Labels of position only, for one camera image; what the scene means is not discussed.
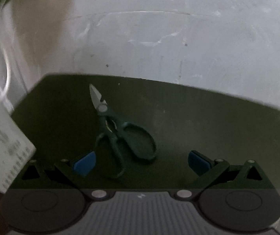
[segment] scissors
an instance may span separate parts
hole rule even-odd
[[[108,140],[110,151],[112,151],[120,169],[116,175],[110,177],[117,179],[122,176],[126,170],[125,162],[118,144],[119,140],[123,140],[127,144],[128,149],[136,160],[148,163],[154,161],[156,158],[156,144],[150,133],[141,126],[120,118],[108,106],[107,102],[102,98],[101,93],[92,84],[90,84],[90,95],[94,108],[97,110],[101,129],[101,133],[96,138],[94,149],[97,149],[102,140]],[[127,132],[128,129],[132,129],[132,131],[137,134],[145,135],[150,141],[152,151],[148,153],[147,149],[145,149],[144,142],[130,135]]]

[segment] scissor blade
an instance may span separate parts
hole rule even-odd
[[[92,100],[92,103],[93,103],[93,106],[95,109],[97,109],[98,106],[102,103],[106,104],[106,101],[102,100],[101,93],[92,84],[90,84],[90,95],[91,95],[91,100]]]

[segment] gray ribbed panel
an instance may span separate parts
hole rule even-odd
[[[190,202],[168,192],[117,192],[91,204],[84,217],[55,235],[231,235],[206,222]],[[259,233],[278,235],[275,231]]]

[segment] dark green surface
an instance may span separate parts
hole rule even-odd
[[[13,119],[34,143],[34,158],[53,164],[89,152],[99,133],[89,84],[122,117],[154,137],[158,158],[132,161],[119,180],[128,188],[181,188],[196,175],[187,163],[197,150],[242,165],[256,160],[280,188],[280,110],[206,90],[163,82],[84,75],[44,78],[18,105]],[[102,157],[97,153],[97,160]]]

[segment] white label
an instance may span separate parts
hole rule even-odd
[[[34,145],[0,103],[0,192],[6,192],[34,152]]]

